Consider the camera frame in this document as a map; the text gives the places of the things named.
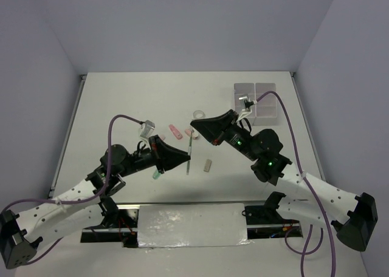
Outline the green pen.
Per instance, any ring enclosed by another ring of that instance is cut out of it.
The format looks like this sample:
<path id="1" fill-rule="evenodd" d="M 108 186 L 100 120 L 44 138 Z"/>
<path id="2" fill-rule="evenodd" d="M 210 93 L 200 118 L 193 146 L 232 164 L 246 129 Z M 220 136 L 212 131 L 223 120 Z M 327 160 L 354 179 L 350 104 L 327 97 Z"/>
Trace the green pen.
<path id="1" fill-rule="evenodd" d="M 191 152 L 192 152 L 192 144 L 193 144 L 193 139 L 191 137 L 189 137 L 188 156 L 190 157 L 190 159 L 191 159 Z M 187 166 L 186 166 L 186 175 L 187 176 L 189 176 L 189 173 L 190 173 L 190 159 L 187 162 Z"/>

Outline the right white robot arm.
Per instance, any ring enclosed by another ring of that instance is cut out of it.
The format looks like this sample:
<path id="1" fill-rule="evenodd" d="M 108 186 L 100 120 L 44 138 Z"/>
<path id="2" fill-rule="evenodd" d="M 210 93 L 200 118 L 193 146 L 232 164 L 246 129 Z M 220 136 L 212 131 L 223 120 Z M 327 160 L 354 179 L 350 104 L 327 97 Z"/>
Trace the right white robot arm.
<path id="1" fill-rule="evenodd" d="M 218 117 L 194 119 L 191 127 L 209 143 L 227 143 L 253 162 L 256 178 L 275 187 L 264 209 L 265 218 L 278 223 L 282 218 L 312 220 L 335 230 L 337 239 L 359 252 L 367 249 L 378 221 L 376 201 L 368 193 L 350 193 L 299 169 L 281 155 L 283 144 L 273 129 L 252 135 L 229 110 Z"/>

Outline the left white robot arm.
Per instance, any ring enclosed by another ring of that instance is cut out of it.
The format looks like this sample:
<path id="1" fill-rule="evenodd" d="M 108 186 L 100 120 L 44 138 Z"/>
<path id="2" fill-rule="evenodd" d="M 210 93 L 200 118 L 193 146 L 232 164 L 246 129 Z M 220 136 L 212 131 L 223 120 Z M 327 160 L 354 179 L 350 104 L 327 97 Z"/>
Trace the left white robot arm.
<path id="1" fill-rule="evenodd" d="M 163 174 L 190 160 L 186 151 L 166 144 L 159 136 L 148 147 L 133 153 L 122 145 L 110 146 L 100 166 L 77 185 L 53 199 L 38 200 L 38 206 L 14 213 L 1 213 L 1 256 L 7 269 L 29 265 L 37 252 L 77 230 L 118 223 L 120 210 L 112 196 L 120 191 L 123 178 L 148 168 Z"/>

